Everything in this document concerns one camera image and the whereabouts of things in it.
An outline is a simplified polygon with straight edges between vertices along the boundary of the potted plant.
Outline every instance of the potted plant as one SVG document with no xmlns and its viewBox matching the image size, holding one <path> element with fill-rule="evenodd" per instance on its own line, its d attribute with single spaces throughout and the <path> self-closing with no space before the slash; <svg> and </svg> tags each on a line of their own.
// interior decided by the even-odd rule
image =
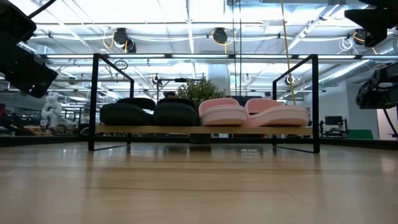
<svg viewBox="0 0 398 224">
<path fill-rule="evenodd" d="M 197 108 L 199 108 L 200 103 L 206 100 L 224 98 L 226 96 L 224 91 L 220 91 L 206 77 L 202 77 L 200 81 L 188 79 L 186 84 L 178 88 L 177 93 L 179 98 L 195 102 Z M 209 144 L 211 134 L 191 134 L 190 137 L 193 144 Z"/>
</svg>

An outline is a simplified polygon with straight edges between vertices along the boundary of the ceiling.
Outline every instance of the ceiling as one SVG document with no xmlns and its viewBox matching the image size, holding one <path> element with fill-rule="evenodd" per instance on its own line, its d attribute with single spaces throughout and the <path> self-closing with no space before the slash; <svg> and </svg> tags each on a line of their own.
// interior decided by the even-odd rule
<svg viewBox="0 0 398 224">
<path fill-rule="evenodd" d="M 10 0 L 24 13 L 29 14 L 45 3 L 42 0 Z M 282 10 L 279 1 L 264 4 L 260 0 L 58 0 L 46 11 L 34 17 L 37 24 L 35 36 L 27 45 L 37 54 L 120 54 L 123 49 L 112 43 L 112 34 L 118 27 L 127 28 L 134 40 L 138 54 L 285 54 Z M 367 5 L 347 1 L 348 5 L 328 6 L 327 0 L 285 1 L 287 44 L 290 54 L 363 54 L 363 46 L 345 40 L 359 28 L 344 18 L 347 9 L 361 9 Z M 211 38 L 216 27 L 224 27 L 228 41 L 235 42 L 224 47 Z M 200 78 L 207 76 L 208 60 L 151 59 L 128 60 L 125 72 L 133 77 L 135 89 L 150 89 L 151 78 Z M 91 79 L 91 61 L 53 60 L 50 67 L 59 71 L 58 79 Z M 268 89 L 278 75 L 287 71 L 287 62 L 264 63 L 261 61 L 223 62 L 229 75 L 241 73 L 254 81 L 242 80 L 242 89 Z M 339 65 L 339 62 L 320 62 L 320 73 Z M 99 67 L 100 79 L 116 78 L 117 72 L 105 66 Z M 295 77 L 311 72 L 305 64 L 294 71 Z M 165 90 L 174 90 L 180 83 L 170 82 Z M 103 82 L 104 89 L 128 89 L 127 82 Z M 87 89 L 90 82 L 54 82 L 54 89 Z M 113 98 L 128 96 L 128 92 L 114 92 Z M 136 96 L 154 97 L 155 93 L 136 92 Z M 245 94 L 264 94 L 246 92 Z"/>
</svg>

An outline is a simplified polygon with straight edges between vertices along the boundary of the fluorescent light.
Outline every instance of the fluorescent light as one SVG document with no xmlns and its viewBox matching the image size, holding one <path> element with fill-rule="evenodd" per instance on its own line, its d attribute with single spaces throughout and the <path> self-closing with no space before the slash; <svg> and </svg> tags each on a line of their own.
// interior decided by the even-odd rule
<svg viewBox="0 0 398 224">
<path fill-rule="evenodd" d="M 88 99 L 86 99 L 84 97 L 78 97 L 78 96 L 69 96 L 69 98 L 71 98 L 73 100 L 77 100 L 77 101 L 88 101 Z"/>
<path fill-rule="evenodd" d="M 28 45 L 24 44 L 23 42 L 19 42 L 18 44 L 21 45 L 21 46 L 23 46 L 23 47 L 26 47 L 27 49 L 29 49 L 29 50 L 31 50 L 31 51 L 33 51 L 33 52 L 36 53 L 36 50 L 35 50 L 35 49 L 33 49 L 32 47 L 29 47 Z"/>
<path fill-rule="evenodd" d="M 93 55 L 46 55 L 47 58 L 93 58 Z"/>
<path fill-rule="evenodd" d="M 364 55 L 362 59 L 398 59 L 398 55 Z"/>
<path fill-rule="evenodd" d="M 278 59 L 278 58 L 286 58 L 286 55 L 236 55 L 237 58 L 264 58 L 264 59 Z"/>
<path fill-rule="evenodd" d="M 112 98 L 114 98 L 114 99 L 117 99 L 117 100 L 120 98 L 119 95 L 117 95 L 116 93 L 114 93 L 114 92 L 112 92 L 112 91 L 106 91 L 106 92 L 104 92 L 104 94 L 107 95 L 107 96 L 109 96 L 109 97 L 112 97 Z"/>
<path fill-rule="evenodd" d="M 164 58 L 164 54 L 111 54 L 109 58 Z"/>
<path fill-rule="evenodd" d="M 228 55 L 202 55 L 202 54 L 185 54 L 185 55 L 177 55 L 173 54 L 172 58 L 228 58 Z"/>
<path fill-rule="evenodd" d="M 305 59 L 309 55 L 300 55 L 299 59 Z M 354 59 L 356 55 L 319 55 L 319 59 Z"/>
<path fill-rule="evenodd" d="M 72 89 L 63 89 L 63 90 L 47 90 L 47 91 L 74 91 Z"/>
</svg>

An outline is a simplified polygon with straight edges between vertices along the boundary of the hanging rope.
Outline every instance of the hanging rope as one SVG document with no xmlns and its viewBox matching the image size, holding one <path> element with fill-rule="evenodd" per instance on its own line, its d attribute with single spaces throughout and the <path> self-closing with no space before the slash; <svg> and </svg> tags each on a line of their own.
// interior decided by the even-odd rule
<svg viewBox="0 0 398 224">
<path fill-rule="evenodd" d="M 283 23 L 284 23 L 284 32 L 285 32 L 285 48 L 286 48 L 287 69 L 290 70 L 289 46 L 287 45 L 284 0 L 280 0 L 280 4 L 282 6 L 282 20 L 283 20 Z M 292 93 L 292 98 L 293 98 L 293 104 L 296 105 L 296 97 L 294 95 L 293 78 L 292 78 L 292 74 L 291 73 L 289 74 L 289 83 L 290 83 L 290 92 Z"/>
<path fill-rule="evenodd" d="M 240 39 L 241 42 L 240 44 L 240 57 L 239 57 L 239 102 L 241 101 L 241 96 L 242 96 L 242 12 L 241 12 L 241 0 L 239 0 L 239 30 L 240 30 Z"/>
<path fill-rule="evenodd" d="M 235 41 L 235 15 L 234 15 L 234 4 L 235 1 L 232 2 L 232 30 L 234 32 L 234 55 L 236 55 L 236 41 Z M 234 57 L 234 69 L 235 69 L 235 96 L 238 96 L 238 84 L 236 83 L 236 57 Z"/>
</svg>

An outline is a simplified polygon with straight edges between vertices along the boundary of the monitor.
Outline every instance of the monitor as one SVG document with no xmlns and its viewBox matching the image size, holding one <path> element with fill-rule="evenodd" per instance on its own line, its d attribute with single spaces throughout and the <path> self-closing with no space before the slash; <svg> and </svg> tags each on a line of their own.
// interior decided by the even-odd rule
<svg viewBox="0 0 398 224">
<path fill-rule="evenodd" d="M 327 116 L 325 117 L 326 125 L 343 125 L 342 116 Z"/>
</svg>

